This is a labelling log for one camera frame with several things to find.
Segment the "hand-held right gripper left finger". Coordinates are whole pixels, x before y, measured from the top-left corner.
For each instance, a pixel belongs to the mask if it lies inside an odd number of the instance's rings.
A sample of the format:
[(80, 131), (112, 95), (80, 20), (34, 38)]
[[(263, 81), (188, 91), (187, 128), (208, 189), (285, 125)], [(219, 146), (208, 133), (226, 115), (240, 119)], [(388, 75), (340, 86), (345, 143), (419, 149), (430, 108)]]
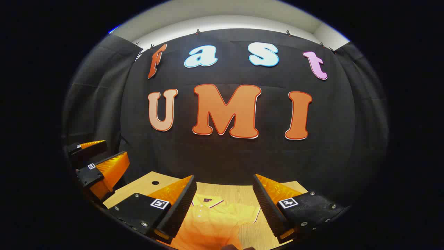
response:
[(149, 195), (134, 193), (108, 209), (109, 215), (145, 237), (171, 244), (191, 206), (194, 175)]

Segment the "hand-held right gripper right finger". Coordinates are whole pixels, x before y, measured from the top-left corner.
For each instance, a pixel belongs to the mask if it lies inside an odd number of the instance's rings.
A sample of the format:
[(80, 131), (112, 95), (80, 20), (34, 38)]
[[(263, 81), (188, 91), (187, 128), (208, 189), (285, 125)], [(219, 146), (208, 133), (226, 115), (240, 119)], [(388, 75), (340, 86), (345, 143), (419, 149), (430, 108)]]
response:
[(254, 194), (279, 243), (311, 237), (347, 212), (316, 191), (302, 193), (258, 174), (253, 179)]

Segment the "orange polo T-shirt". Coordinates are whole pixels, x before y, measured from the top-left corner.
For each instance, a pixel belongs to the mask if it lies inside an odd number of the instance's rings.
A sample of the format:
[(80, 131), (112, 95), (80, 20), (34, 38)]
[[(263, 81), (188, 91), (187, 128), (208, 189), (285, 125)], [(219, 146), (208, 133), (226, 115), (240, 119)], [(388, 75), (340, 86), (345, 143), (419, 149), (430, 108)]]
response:
[(259, 206), (229, 203), (222, 197), (195, 194), (170, 247), (178, 250), (221, 250), (226, 245), (243, 249), (240, 227), (254, 224)]

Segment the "black backdrop cloth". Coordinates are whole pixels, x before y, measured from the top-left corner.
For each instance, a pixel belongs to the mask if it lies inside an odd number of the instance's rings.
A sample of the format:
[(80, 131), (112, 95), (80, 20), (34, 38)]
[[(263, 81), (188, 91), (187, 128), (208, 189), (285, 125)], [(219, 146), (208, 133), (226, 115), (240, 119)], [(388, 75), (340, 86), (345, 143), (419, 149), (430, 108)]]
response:
[[(165, 43), (156, 73), (152, 56), (108, 35), (73, 77), (63, 114), (67, 144), (105, 140), (106, 156), (126, 151), (124, 182), (154, 171), (195, 175), (202, 183), (252, 185), (260, 174), (298, 181), (348, 206), (368, 186), (386, 155), (389, 123), (382, 83), (351, 43), (332, 52), (312, 41), (266, 30), (230, 29)], [(198, 86), (229, 103), (252, 85), (257, 138), (230, 134), (240, 116), (195, 134)]]

